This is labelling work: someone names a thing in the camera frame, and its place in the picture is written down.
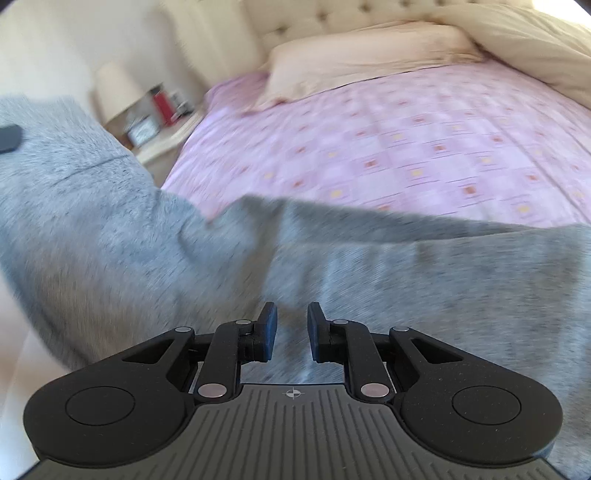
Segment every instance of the bed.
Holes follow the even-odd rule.
[[[208,218],[257,194],[539,227],[588,222],[589,110],[494,58],[244,113],[277,45],[459,3],[167,0],[189,64],[212,88],[164,189]]]

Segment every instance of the upholstered headboard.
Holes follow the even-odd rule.
[[[532,7],[532,0],[163,0],[191,68],[208,86],[256,70],[296,38],[420,20],[464,3]]]

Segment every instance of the crosshair marking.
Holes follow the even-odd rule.
[[[300,395],[303,395],[303,394],[304,394],[303,392],[296,390],[295,388],[292,388],[284,393],[285,396],[290,397],[292,400],[294,398],[299,397]]]

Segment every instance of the cream comforter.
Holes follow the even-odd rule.
[[[467,32],[513,68],[591,109],[591,30],[509,5],[440,7],[428,20]]]

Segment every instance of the white wall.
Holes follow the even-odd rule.
[[[0,15],[0,95],[70,94],[90,111],[92,74],[52,3],[18,0]]]
[[[203,88],[176,46],[159,0],[51,0],[67,34],[94,72],[117,60],[147,91],[164,83],[192,101]]]
[[[70,94],[93,112],[93,73],[111,60],[146,90],[201,100],[158,0],[16,0],[0,15],[0,95]]]

